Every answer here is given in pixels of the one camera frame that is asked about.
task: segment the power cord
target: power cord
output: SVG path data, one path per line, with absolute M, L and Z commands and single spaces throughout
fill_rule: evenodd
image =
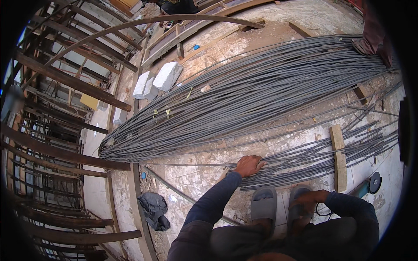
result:
M 326 217 L 326 216 L 329 216 L 328 220 L 330 220 L 330 219 L 331 219 L 331 215 L 332 215 L 332 214 L 334 214 L 334 212 L 332 212 L 332 211 L 331 211 L 330 213 L 325 214 L 325 215 L 319 214 L 319 213 L 318 213 L 318 205 L 319 205 L 319 203 L 317 203 L 317 204 L 316 204 L 316 207 L 315 207 L 315 212 L 316 212 L 316 214 L 317 214 L 318 216 L 320 216 L 320 217 Z

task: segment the gray slide sandal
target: gray slide sandal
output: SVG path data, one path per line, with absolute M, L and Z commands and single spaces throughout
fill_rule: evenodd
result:
M 276 225 L 277 193 L 271 186 L 257 189 L 251 198 L 251 221 L 259 218 L 272 219 L 270 236 Z
M 289 199 L 289 205 L 292 204 L 293 201 L 295 201 L 300 195 L 312 191 L 311 187 L 308 185 L 299 184 L 296 187 L 292 188 L 290 191 L 290 199 Z M 289 216 L 288 216 L 288 233 L 292 229 L 293 221 L 296 219 L 299 219 L 300 216 L 309 217 L 312 218 L 314 216 L 313 213 L 306 213 L 306 211 L 303 209 L 303 205 L 298 204 L 293 206 L 291 209 L 289 209 Z

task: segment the yellow board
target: yellow board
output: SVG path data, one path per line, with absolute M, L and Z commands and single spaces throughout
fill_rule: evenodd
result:
M 97 111 L 97 105 L 99 104 L 98 99 L 88 96 L 87 94 L 83 94 L 81 96 L 80 102 Z

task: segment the brown pants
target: brown pants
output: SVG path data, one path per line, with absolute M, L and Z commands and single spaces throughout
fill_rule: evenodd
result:
M 378 54 L 385 63 L 392 65 L 392 45 L 389 37 L 385 33 L 385 29 L 381 26 L 375 13 L 369 8 L 365 13 L 363 30 L 363 47 L 368 54 Z M 378 50 L 379 43 L 383 42 L 383 48 Z

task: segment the human hand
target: human hand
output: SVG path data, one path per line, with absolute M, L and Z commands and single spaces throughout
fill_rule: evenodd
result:
M 315 205 L 317 203 L 325 203 L 325 200 L 328 194 L 331 193 L 326 190 L 316 190 L 308 191 L 300 195 L 295 201 L 293 201 L 288 209 L 291 209 L 293 206 L 301 204 L 303 208 L 308 213 L 313 213 L 315 211 Z
M 261 161 L 261 156 L 243 156 L 237 163 L 235 172 L 241 174 L 242 177 L 248 177 L 257 173 L 262 166 L 266 165 L 267 162 Z

